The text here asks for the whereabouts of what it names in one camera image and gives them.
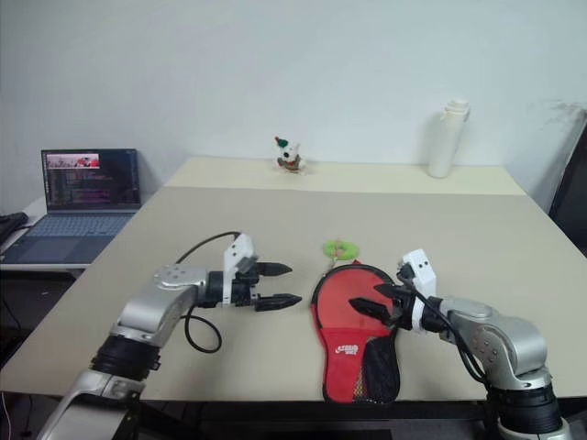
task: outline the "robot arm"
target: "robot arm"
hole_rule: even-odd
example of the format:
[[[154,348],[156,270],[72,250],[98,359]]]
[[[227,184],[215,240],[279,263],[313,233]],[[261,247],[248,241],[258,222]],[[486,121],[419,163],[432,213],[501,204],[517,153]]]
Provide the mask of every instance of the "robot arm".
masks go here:
[[[533,324],[480,302],[437,297],[436,275],[422,249],[404,256],[398,279],[404,285],[375,287],[393,299],[391,313],[362,298],[350,300],[351,305],[387,325],[438,333],[459,348],[465,364],[471,362],[467,353],[479,359],[481,376],[475,379],[485,385],[503,438],[571,439],[545,366],[546,341]],[[469,364],[468,370],[475,368]]]
[[[183,264],[158,270],[127,303],[90,368],[71,385],[38,439],[129,437],[145,379],[159,368],[161,348],[192,306],[232,303],[265,311],[301,300],[287,293],[261,297],[255,292],[261,275],[278,276],[291,269],[279,263],[257,263],[248,236],[241,234],[227,252],[223,271],[207,272]]]

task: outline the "white water bottle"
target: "white water bottle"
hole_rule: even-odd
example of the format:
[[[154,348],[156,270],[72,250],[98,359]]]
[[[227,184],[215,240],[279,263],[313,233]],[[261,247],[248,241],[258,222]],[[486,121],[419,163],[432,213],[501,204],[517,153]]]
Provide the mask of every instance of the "white water bottle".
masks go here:
[[[449,101],[440,118],[437,142],[432,148],[428,174],[439,179],[449,175],[452,160],[459,147],[460,135],[469,118],[469,102]]]

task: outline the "snowman figurine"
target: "snowman figurine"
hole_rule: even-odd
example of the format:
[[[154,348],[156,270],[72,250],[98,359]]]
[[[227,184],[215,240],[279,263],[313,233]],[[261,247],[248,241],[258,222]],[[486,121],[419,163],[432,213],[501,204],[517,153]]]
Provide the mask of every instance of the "snowman figurine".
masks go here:
[[[280,137],[275,137],[277,147],[279,147],[280,155],[277,158],[277,164],[281,169],[289,172],[302,172],[305,169],[305,160],[298,154],[300,144],[292,145],[288,140]]]

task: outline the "laptop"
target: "laptop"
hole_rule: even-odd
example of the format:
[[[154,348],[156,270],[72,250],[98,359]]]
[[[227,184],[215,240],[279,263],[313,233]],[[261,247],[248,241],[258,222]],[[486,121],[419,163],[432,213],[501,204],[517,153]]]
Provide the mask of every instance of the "laptop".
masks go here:
[[[42,150],[47,215],[2,264],[90,264],[140,208],[135,149]]]

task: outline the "green ring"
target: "green ring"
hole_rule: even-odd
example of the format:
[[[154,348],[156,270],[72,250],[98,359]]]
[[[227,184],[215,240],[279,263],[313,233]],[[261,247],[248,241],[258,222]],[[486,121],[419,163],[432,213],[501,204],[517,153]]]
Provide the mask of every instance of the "green ring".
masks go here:
[[[359,247],[350,243],[348,241],[327,241],[322,250],[324,251],[324,255],[329,257],[330,259],[334,259],[337,252],[337,243],[338,248],[342,250],[342,254],[338,256],[338,259],[355,259],[359,256]]]

